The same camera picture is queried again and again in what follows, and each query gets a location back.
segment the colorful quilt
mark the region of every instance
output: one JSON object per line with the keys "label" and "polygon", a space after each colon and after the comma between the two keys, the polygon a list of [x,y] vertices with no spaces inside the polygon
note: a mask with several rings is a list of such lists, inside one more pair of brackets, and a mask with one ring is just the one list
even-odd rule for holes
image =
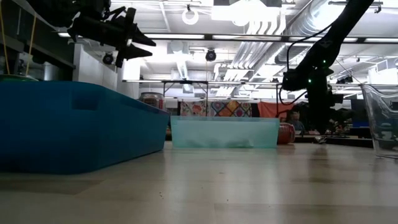
{"label": "colorful quilt", "polygon": [[210,108],[212,116],[251,117],[250,103],[216,101],[211,103]]}
{"label": "colorful quilt", "polygon": [[[210,114],[210,103],[208,105],[207,116],[214,116]],[[197,102],[181,102],[181,116],[206,116],[206,101]]]}

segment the red container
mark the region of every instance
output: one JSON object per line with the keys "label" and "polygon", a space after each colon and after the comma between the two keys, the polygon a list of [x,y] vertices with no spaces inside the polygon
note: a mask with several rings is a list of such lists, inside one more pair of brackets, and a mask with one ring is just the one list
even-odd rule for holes
{"label": "red container", "polygon": [[295,129],[289,123],[281,123],[279,126],[278,144],[288,144],[294,142]]}

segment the table surface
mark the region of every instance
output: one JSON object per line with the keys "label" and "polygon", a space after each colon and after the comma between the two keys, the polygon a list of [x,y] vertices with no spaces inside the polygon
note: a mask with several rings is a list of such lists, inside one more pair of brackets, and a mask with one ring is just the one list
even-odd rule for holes
{"label": "table surface", "polygon": [[1,223],[397,223],[370,149],[172,149],[82,175],[0,174]]}

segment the teal plastic bin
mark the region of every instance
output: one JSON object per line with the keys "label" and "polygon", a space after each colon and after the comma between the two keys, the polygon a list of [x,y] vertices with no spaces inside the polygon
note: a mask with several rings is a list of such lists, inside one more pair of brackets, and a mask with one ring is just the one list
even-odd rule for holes
{"label": "teal plastic bin", "polygon": [[174,147],[277,147],[277,118],[172,116],[171,123]]}

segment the security camera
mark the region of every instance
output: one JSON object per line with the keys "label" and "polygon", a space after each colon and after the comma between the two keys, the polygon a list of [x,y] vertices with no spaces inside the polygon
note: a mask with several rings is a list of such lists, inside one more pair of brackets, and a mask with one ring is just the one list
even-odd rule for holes
{"label": "security camera", "polygon": [[217,54],[214,51],[214,49],[208,49],[207,54],[206,54],[206,61],[212,62],[212,61],[216,60],[216,58],[217,58]]}
{"label": "security camera", "polygon": [[102,62],[104,62],[105,65],[112,65],[113,63],[113,54],[112,53],[106,53],[104,58],[102,59]]}

